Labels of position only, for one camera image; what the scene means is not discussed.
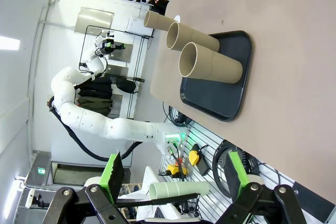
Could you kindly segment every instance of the black tray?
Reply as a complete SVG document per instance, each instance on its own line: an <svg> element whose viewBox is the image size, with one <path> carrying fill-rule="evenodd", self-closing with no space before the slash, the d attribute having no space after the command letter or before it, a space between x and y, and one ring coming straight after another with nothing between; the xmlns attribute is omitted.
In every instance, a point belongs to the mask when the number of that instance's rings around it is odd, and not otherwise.
<svg viewBox="0 0 336 224"><path fill-rule="evenodd" d="M183 103L221 121L232 120L239 111L252 55L251 38L244 31L213 34L219 40L219 53L240 61L242 78L235 84L182 78L180 96Z"/></svg>

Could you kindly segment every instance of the black cable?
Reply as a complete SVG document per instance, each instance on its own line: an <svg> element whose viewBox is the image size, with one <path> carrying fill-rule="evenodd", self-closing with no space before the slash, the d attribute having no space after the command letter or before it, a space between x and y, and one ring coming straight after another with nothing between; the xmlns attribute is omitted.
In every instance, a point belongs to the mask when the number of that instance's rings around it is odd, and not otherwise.
<svg viewBox="0 0 336 224"><path fill-rule="evenodd" d="M220 180L219 174L218 174L218 161L220 159L220 156L227 150L231 149L231 148L235 148L236 146L231 144L229 141L224 140L219 147L216 149L215 154L214 154L214 158L212 160L212 172L214 175L214 181L218 187L218 189L220 190L220 192L228 197L231 198L230 192L228 190L226 190L226 188L224 187L223 183Z"/></svg>
<svg viewBox="0 0 336 224"><path fill-rule="evenodd" d="M77 86L75 86L75 89L78 89L80 87L83 86L83 84L86 84L88 82L90 82L91 80L88 80L82 84L79 84ZM78 146L89 156L93 157L94 159L97 159L99 161L103 161L103 162L107 162L109 160L108 157L101 157L95 153L93 153L92 151L90 151L89 149L87 149L85 147L85 145L81 142L81 140L77 137L77 135L73 132L73 130L67 126L65 123L62 122L61 116L56 112L56 109L53 107L53 101L54 101L54 96L52 96L48 102L48 107L49 110L52 114L55 115L55 117L61 122L61 124L63 125L63 127L67 130L69 136L78 144ZM128 149L127 151L121 155L121 159L124 159L126 157L128 157L130 155L130 153L132 153L132 151L142 142L134 142Z"/></svg>
<svg viewBox="0 0 336 224"><path fill-rule="evenodd" d="M109 160L109 158L107 157L101 157L99 155L96 155L95 153L93 153L92 151L90 151L89 149L87 149L85 147L85 145L79 140L79 138L75 135L75 133L73 132L73 130L67 126L65 123L62 122L61 120L61 116L56 112L55 108L51 105L52 102L54 100L54 97L51 97L49 100L49 108L52 114L55 115L55 117L61 122L61 124L63 125L63 127L67 130L69 136L78 144L78 146L88 155L90 155L91 157L93 157L94 159L97 159L99 161L103 161L103 162L107 162Z"/></svg>
<svg viewBox="0 0 336 224"><path fill-rule="evenodd" d="M125 151L124 154L121 155L121 159L127 158L132 152L133 150L138 146L142 144L142 142L134 142L128 149L127 151Z"/></svg>
<svg viewBox="0 0 336 224"><path fill-rule="evenodd" d="M196 199L196 202L193 202L193 201L188 201L188 203L192 203L192 204L195 204L195 206L193 207L194 210L192 211L192 213L194 214L194 217L198 217L200 216L201 217L201 220L203 220L203 217L201 215L201 212L199 211L199 204L198 204L198 201L200 200L200 198L198 197Z"/></svg>
<svg viewBox="0 0 336 224"><path fill-rule="evenodd" d="M209 146L208 144L206 144L206 145L202 146L201 148L199 148L199 149L198 149L198 152L200 152L200 151L201 151L201 149L207 148L208 146Z"/></svg>
<svg viewBox="0 0 336 224"><path fill-rule="evenodd" d="M177 151L177 159L178 159L178 164L180 164L180 154L178 153L179 152L179 149L178 147L175 147L176 148L176 151ZM184 174L183 174L183 169L182 169L182 166L178 166L178 171L180 172L180 181L184 181Z"/></svg>
<svg viewBox="0 0 336 224"><path fill-rule="evenodd" d="M96 39L98 38L99 35L101 35L102 31L96 36L96 38L94 39L94 43L95 43L95 46L97 47L96 45Z"/></svg>
<svg viewBox="0 0 336 224"><path fill-rule="evenodd" d="M168 118L168 115L167 115L167 113L166 113L166 110L164 109L164 102L162 102L162 108L163 108L163 112L164 112L164 114L165 114L165 116L166 116L165 120L163 121L163 122L165 123L166 120L167 120L167 118Z"/></svg>
<svg viewBox="0 0 336 224"><path fill-rule="evenodd" d="M102 73L105 73L105 71L107 70L108 63L107 63L107 59L106 59L105 56L102 56L102 58L104 58L104 60L106 61L106 67L105 67L104 71L102 72Z"/></svg>
<svg viewBox="0 0 336 224"><path fill-rule="evenodd" d="M183 174L183 171L182 171L182 167L181 167L181 164L180 164L180 161L177 159L177 157L172 154L173 158L176 160L177 164L178 164L178 171L179 171L179 174L180 174L180 177L182 179L182 181L184 181L184 174Z"/></svg>
<svg viewBox="0 0 336 224"><path fill-rule="evenodd" d="M163 122L165 122L168 119L169 121L172 122L172 124L174 124L177 127L186 127L186 125L184 123L177 123L174 120L173 108L170 105L168 106L168 114L166 113L166 110L164 109L164 102L162 102L162 108L163 108L163 112L166 116L166 118Z"/></svg>
<svg viewBox="0 0 336 224"><path fill-rule="evenodd" d="M153 38L151 39L151 43L149 44L149 47L147 47L147 50L151 47L152 41L153 41Z"/></svg>
<svg viewBox="0 0 336 224"><path fill-rule="evenodd" d="M264 166L266 166L267 164L266 163L259 163L258 165L264 165ZM274 170L275 170L276 174L278 175L278 185L280 185L281 184L280 173L275 168L274 168Z"/></svg>
<svg viewBox="0 0 336 224"><path fill-rule="evenodd" d="M241 160L241 162L247 174L253 174L259 176L260 171L258 161L255 157L243 151L243 159Z"/></svg>

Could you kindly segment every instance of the hose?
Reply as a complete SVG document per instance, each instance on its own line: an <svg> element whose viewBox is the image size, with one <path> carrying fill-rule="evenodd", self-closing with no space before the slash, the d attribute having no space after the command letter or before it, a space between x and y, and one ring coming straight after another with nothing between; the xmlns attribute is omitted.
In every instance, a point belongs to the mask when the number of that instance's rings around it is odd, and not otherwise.
<svg viewBox="0 0 336 224"><path fill-rule="evenodd" d="M97 159L99 161L103 161L103 162L107 162L109 160L108 157L101 157L95 153L93 153L92 151L90 151L89 149L87 149L85 147L85 145L82 143L82 141L76 136L76 134L73 132L73 130L67 126L65 123L62 122L61 116L56 112L55 108L53 107L53 101L54 101L54 96L52 96L48 102L48 107L50 109L50 112L52 114L55 115L55 117L61 122L61 124L63 125L63 127L67 130L69 136L76 142L76 144L78 144L78 146L89 156L93 157L94 159ZM132 151L142 142L134 142L128 149L127 151L121 155L121 159L124 159L126 157L128 157Z"/></svg>
<svg viewBox="0 0 336 224"><path fill-rule="evenodd" d="M218 174L218 161L220 159L220 156L228 149L231 148L235 148L235 145L231 144L229 141L224 140L219 147L216 149L215 154L214 154L214 158L212 160L212 172L214 175L214 181L218 187L218 189L220 190L220 192L228 197L231 198L230 192L228 190L226 190L226 188L224 187L223 183L220 180L219 174Z"/></svg>
<svg viewBox="0 0 336 224"><path fill-rule="evenodd" d="M121 159L127 158L139 144L142 144L142 142L134 142L127 151L121 155Z"/></svg>
<svg viewBox="0 0 336 224"><path fill-rule="evenodd" d="M224 194L226 197L231 198L231 195L228 190L224 187L223 183L220 180L220 177L218 175L218 161L221 157L221 155L227 151L227 150L233 150L233 149L238 149L242 151L243 157L242 157L242 164L244 166L245 172L247 174L254 174L254 175L259 175L259 166L257 159L250 155L249 153L241 150L238 148L236 145L230 143L228 140L222 141L222 143L219 145L219 147L216 149L214 158L212 161L212 172L214 175L214 181L216 182L216 185L218 186L218 189Z"/></svg>

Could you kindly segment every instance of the ceiling light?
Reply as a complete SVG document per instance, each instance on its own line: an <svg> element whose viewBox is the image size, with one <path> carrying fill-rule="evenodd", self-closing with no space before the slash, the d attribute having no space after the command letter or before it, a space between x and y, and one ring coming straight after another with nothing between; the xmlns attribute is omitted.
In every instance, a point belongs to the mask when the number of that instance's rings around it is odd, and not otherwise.
<svg viewBox="0 0 336 224"><path fill-rule="evenodd" d="M9 190L9 194L7 196L7 200L5 202L5 209L4 209L4 216L7 219L9 216L10 209L12 208L12 204L14 202L14 199L16 198L17 191L19 189L19 186L22 181L20 180L15 180L12 183L12 187Z"/></svg>
<svg viewBox="0 0 336 224"><path fill-rule="evenodd" d="M20 40L0 36L0 49L3 50L18 50Z"/></svg>

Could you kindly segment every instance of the wire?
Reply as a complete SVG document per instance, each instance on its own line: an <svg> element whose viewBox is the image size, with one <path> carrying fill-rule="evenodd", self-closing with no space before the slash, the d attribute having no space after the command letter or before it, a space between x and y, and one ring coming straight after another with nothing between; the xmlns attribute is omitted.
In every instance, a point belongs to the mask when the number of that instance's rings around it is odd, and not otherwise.
<svg viewBox="0 0 336 224"><path fill-rule="evenodd" d="M74 87L74 89L79 89L80 87L82 87L83 85L90 83L92 80L89 79L85 82L83 82L82 84L76 85ZM82 141L77 137L77 135L74 133L74 131L67 126L65 123L63 123L61 116L56 112L56 109L53 107L53 101L54 101L54 96L52 96L49 100L48 107L49 110L52 114L54 114L54 116L59 120L59 122L63 125L63 127L67 130L69 136L78 144L78 146L89 156L93 157L94 159L97 159L99 161L103 161L103 162L107 162L109 160L108 157L101 157L95 153L93 153L92 151L90 151L89 149L86 148L86 146L82 143ZM124 159L126 157L128 157L130 155L130 153L138 146L140 145L142 142L134 142L128 149L127 151L121 155L121 159Z"/></svg>
<svg viewBox="0 0 336 224"><path fill-rule="evenodd" d="M99 50L99 48L97 48L96 50L95 50L95 55L97 55L97 56L99 56L99 57L101 57L102 55L100 55L100 54L98 54L97 52L98 52L98 50Z"/></svg>
<svg viewBox="0 0 336 224"><path fill-rule="evenodd" d="M164 102L162 102L162 108L163 108L163 112L164 112L164 114L165 114L165 116L166 116L166 118L164 119L164 123L166 122L166 120L167 120L167 118L168 118L168 115L167 115L167 113L166 113L166 110L164 109Z"/></svg>
<svg viewBox="0 0 336 224"><path fill-rule="evenodd" d="M201 149L207 148L208 146L209 146L208 144L206 144L206 145L202 146L201 148L199 148L199 149L198 149L198 152L200 152L200 151L201 151Z"/></svg>
<svg viewBox="0 0 336 224"><path fill-rule="evenodd" d="M96 38L94 39L94 43L95 43L95 46L96 47L98 47L97 45L96 45L96 39L99 37L99 35L101 35L101 33L102 33L102 31L96 36Z"/></svg>
<svg viewBox="0 0 336 224"><path fill-rule="evenodd" d="M243 158L241 162L247 174L253 174L253 175L259 176L260 171L259 171L258 161L255 157L243 151Z"/></svg>
<svg viewBox="0 0 336 224"><path fill-rule="evenodd" d="M179 149L178 147L175 147L176 148L176 151L177 151L177 159L178 159L178 164L180 164L180 154L178 153L179 152ZM181 181L181 178L183 179L182 181L184 181L184 174L183 174L183 169L182 169L182 166L178 166L178 171L180 173L180 181Z"/></svg>
<svg viewBox="0 0 336 224"><path fill-rule="evenodd" d="M127 158L132 152L133 150L138 146L142 144L142 142L134 142L128 149L127 151L125 151L124 154L121 155L121 159L125 159Z"/></svg>
<svg viewBox="0 0 336 224"><path fill-rule="evenodd" d="M149 46L147 47L147 50L151 47L152 42L153 42L153 38L151 39L151 43L150 43Z"/></svg>
<svg viewBox="0 0 336 224"><path fill-rule="evenodd" d="M105 67L104 71L102 72L102 73L105 73L105 71L107 70L108 63L107 63L107 59L106 59L105 56L102 56L102 58L104 58L104 60L106 61L106 67Z"/></svg>
<svg viewBox="0 0 336 224"><path fill-rule="evenodd" d="M219 147L216 149L215 154L214 154L214 158L212 160L212 172L214 175L214 181L218 187L218 189L220 190L220 192L228 197L231 198L230 192L228 190L226 190L226 188L224 187L223 183L220 180L220 177L218 175L218 161L221 158L221 155L231 149L231 148L235 148L236 146L231 144L229 141L224 140L223 142L221 142L221 144L219 145Z"/></svg>
<svg viewBox="0 0 336 224"><path fill-rule="evenodd" d="M266 166L267 164L266 164L266 163L259 163L258 165L264 165L264 166ZM278 185L280 185L280 184L281 184L280 173L279 173L279 171L276 170L275 168L274 168L274 170L275 170L275 173L278 175Z"/></svg>
<svg viewBox="0 0 336 224"><path fill-rule="evenodd" d="M188 201L188 203L191 203L191 204L194 204L194 205L195 205L195 206L194 206L194 210L192 211L192 213L194 214L194 217L196 217L195 214L198 214L198 216L201 217L201 220L203 220L203 217L202 217L202 215L201 215L201 212L199 211L199 204L198 204L198 201L199 201L199 200L200 200L200 198L198 197L198 198L196 199L196 202Z"/></svg>

